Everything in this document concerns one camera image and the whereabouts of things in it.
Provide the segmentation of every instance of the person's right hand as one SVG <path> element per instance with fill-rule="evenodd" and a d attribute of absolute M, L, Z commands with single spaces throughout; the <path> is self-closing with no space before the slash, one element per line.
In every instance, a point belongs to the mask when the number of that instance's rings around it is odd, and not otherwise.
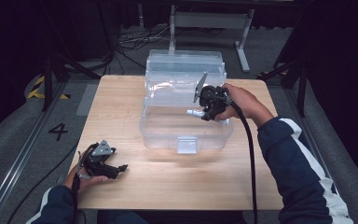
<path fill-rule="evenodd" d="M 232 101 L 241 108 L 243 115 L 247 119 L 252 119 L 254 121 L 257 127 L 260 127 L 265 122 L 274 118 L 269 110 L 249 91 L 227 83 L 222 87 L 228 89 Z M 222 120 L 231 117 L 238 118 L 239 116 L 235 109 L 232 106 L 229 106 L 226 111 L 218 114 L 215 118 Z"/>

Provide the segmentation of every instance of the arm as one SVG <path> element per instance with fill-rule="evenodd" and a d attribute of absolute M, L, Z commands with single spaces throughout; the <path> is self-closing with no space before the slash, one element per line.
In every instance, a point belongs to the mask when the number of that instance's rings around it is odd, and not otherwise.
<path fill-rule="evenodd" d="M 27 224 L 37 223 L 73 223 L 74 221 L 74 198 L 71 187 L 76 173 L 76 166 L 66 177 L 62 185 L 48 189 L 43 195 L 42 202 L 36 214 L 27 221 Z M 93 176 L 91 179 L 80 179 L 79 194 L 87 190 L 91 185 L 106 181 L 106 176 Z"/>
<path fill-rule="evenodd" d="M 229 84 L 232 100 L 257 125 L 263 157 L 282 195 L 281 223 L 352 223 L 347 205 L 332 192 L 333 181 L 298 140 L 301 129 L 290 119 L 274 118 L 250 92 Z M 237 117 L 229 107 L 217 119 Z"/>

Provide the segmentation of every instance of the black cable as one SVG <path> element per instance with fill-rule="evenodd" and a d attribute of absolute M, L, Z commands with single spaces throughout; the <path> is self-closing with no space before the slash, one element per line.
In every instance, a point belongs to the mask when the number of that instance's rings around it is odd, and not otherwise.
<path fill-rule="evenodd" d="M 103 76 L 105 75 L 106 68 L 107 68 L 107 64 L 106 64 L 105 68 L 103 69 Z"/>
<path fill-rule="evenodd" d="M 56 59 L 59 59 L 60 61 L 62 61 L 64 63 L 68 63 L 69 65 L 71 65 L 72 67 L 74 67 L 75 69 L 77 69 L 78 71 L 80 71 L 81 73 L 85 74 L 88 77 L 91 77 L 94 79 L 101 79 L 100 75 L 97 75 L 97 74 L 91 72 L 89 69 L 85 68 L 84 66 L 82 66 L 79 63 L 76 63 L 70 59 L 67 59 L 58 53 L 56 53 L 54 56 L 56 57 Z"/>
<path fill-rule="evenodd" d="M 139 66 L 143 67 L 144 69 L 146 69 L 146 67 L 144 65 L 141 65 L 139 63 L 137 63 L 136 61 L 134 61 L 132 58 L 130 58 L 129 56 L 127 56 L 124 52 L 120 52 L 119 50 L 117 51 L 119 54 L 123 55 L 124 57 L 126 57 L 128 60 L 132 61 L 133 63 L 138 64 Z"/>
<path fill-rule="evenodd" d="M 124 75 L 124 68 L 123 68 L 123 66 L 121 66 L 121 61 L 120 61 L 120 59 L 115 55 L 115 58 L 117 59 L 117 61 L 118 61 L 118 65 L 120 66 L 120 68 L 121 68 L 121 75 Z"/>
<path fill-rule="evenodd" d="M 91 66 L 91 67 L 86 67 L 86 69 L 90 70 L 90 71 L 95 71 L 97 69 L 103 68 L 105 67 L 107 64 L 110 64 L 113 60 L 113 57 L 109 54 L 112 54 L 111 52 L 108 53 L 108 55 L 104 56 L 102 59 L 102 63 Z M 68 70 L 69 72 L 73 72 L 73 73 L 81 73 L 81 71 L 79 71 L 78 69 L 75 69 L 71 66 L 71 68 L 65 67 L 66 70 Z"/>
<path fill-rule="evenodd" d="M 160 41 L 168 32 L 169 32 L 169 26 L 165 27 L 164 29 L 158 30 L 156 32 L 153 32 L 152 30 L 148 31 L 148 35 L 144 35 L 146 32 L 142 31 L 139 35 L 135 36 L 132 33 L 123 33 L 119 36 L 117 39 L 118 49 L 121 49 L 122 51 L 129 51 L 134 49 L 141 49 L 144 46 L 150 44 L 150 43 L 156 43 Z M 131 47 L 124 47 L 122 44 L 132 44 Z"/>
<path fill-rule="evenodd" d="M 39 186 L 49 175 L 51 175 L 51 173 L 53 173 L 68 157 L 69 155 L 72 154 L 72 152 L 75 150 L 75 148 L 77 147 L 78 141 L 75 144 L 75 146 L 63 157 L 62 160 L 60 160 L 56 166 L 54 166 L 54 168 L 52 170 L 50 170 L 45 176 L 42 177 L 42 179 L 40 179 L 29 191 L 28 193 L 22 198 L 22 200 L 20 201 L 20 203 L 17 205 L 17 207 L 14 209 L 14 211 L 11 213 L 10 218 L 7 221 L 7 224 L 10 224 L 11 220 L 13 219 L 13 217 L 16 215 L 16 213 L 18 212 L 18 210 L 20 209 L 20 207 L 22 206 L 22 204 L 25 202 L 25 200 L 30 196 L 30 194 L 37 188 L 37 186 Z"/>
<path fill-rule="evenodd" d="M 243 126 L 245 127 L 246 133 L 248 135 L 248 142 L 249 142 L 249 153 L 251 158 L 251 173 L 252 173 L 252 199 L 253 199 L 253 208 L 254 208 L 254 223 L 258 223 L 258 214 L 257 214 L 257 198 L 256 198 L 256 191 L 255 191 L 255 150 L 253 145 L 253 138 L 251 129 L 249 127 L 248 122 L 246 121 L 246 117 L 243 115 L 242 110 L 237 104 L 231 102 L 231 106 L 237 111 L 238 116 L 242 121 Z"/>

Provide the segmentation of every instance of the person's hand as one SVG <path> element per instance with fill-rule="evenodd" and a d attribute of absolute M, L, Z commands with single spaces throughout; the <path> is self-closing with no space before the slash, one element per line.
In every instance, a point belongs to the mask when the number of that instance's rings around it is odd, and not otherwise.
<path fill-rule="evenodd" d="M 72 189 L 72 183 L 74 182 L 74 176 L 75 176 L 76 170 L 77 170 L 77 166 L 72 168 L 71 172 L 68 174 L 65 181 L 63 181 L 63 183 L 62 183 L 69 189 Z M 84 168 L 82 168 L 80 170 L 80 173 L 86 174 L 87 172 Z M 85 190 L 87 190 L 89 188 L 89 186 L 101 184 L 107 180 L 108 180 L 108 177 L 106 177 L 104 175 L 92 176 L 90 179 L 80 178 L 80 189 L 79 189 L 78 193 L 84 192 Z"/>
<path fill-rule="evenodd" d="M 269 110 L 249 91 L 227 83 L 225 83 L 222 87 L 228 89 L 233 102 L 241 108 L 243 115 L 247 119 L 252 119 L 254 121 L 257 127 L 260 127 L 265 122 L 274 118 L 271 112 L 269 112 Z M 215 118 L 223 120 L 231 117 L 238 118 L 239 116 L 237 111 L 235 111 L 232 106 L 229 106 L 226 111 L 218 114 Z"/>

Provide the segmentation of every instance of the tripod leg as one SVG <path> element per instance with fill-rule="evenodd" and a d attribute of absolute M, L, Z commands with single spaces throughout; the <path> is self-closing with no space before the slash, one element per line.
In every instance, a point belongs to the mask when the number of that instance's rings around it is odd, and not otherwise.
<path fill-rule="evenodd" d="M 268 72 L 268 73 L 260 73 L 257 76 L 257 79 L 261 79 L 263 81 L 267 81 L 268 79 L 275 77 L 277 75 L 279 75 L 280 73 L 292 68 L 293 66 L 296 66 L 296 62 L 293 63 L 286 63 L 284 65 L 281 65 L 279 67 L 277 67 L 276 69 Z"/>
<path fill-rule="evenodd" d="M 45 103 L 42 111 L 46 111 L 51 104 L 53 98 L 53 83 L 51 80 L 50 57 L 45 62 Z"/>
<path fill-rule="evenodd" d="M 303 63 L 301 67 L 300 80 L 298 85 L 298 96 L 297 96 L 297 109 L 302 118 L 305 118 L 304 113 L 304 102 L 305 102 L 305 89 L 307 87 L 307 74 L 308 68 Z"/>
<path fill-rule="evenodd" d="M 101 76 L 91 72 L 89 69 L 82 66 L 80 63 L 77 63 L 71 59 L 68 59 L 68 58 L 62 56 L 61 54 L 56 53 L 55 59 L 56 59 L 57 63 L 60 63 L 62 66 L 64 63 L 68 63 L 69 65 L 71 65 L 72 67 L 74 67 L 75 69 L 77 69 L 78 71 L 80 71 L 81 73 L 85 74 L 88 77 L 91 77 L 94 79 L 101 79 Z"/>
<path fill-rule="evenodd" d="M 288 71 L 281 81 L 284 89 L 292 89 L 301 73 L 301 63 L 295 64 Z"/>

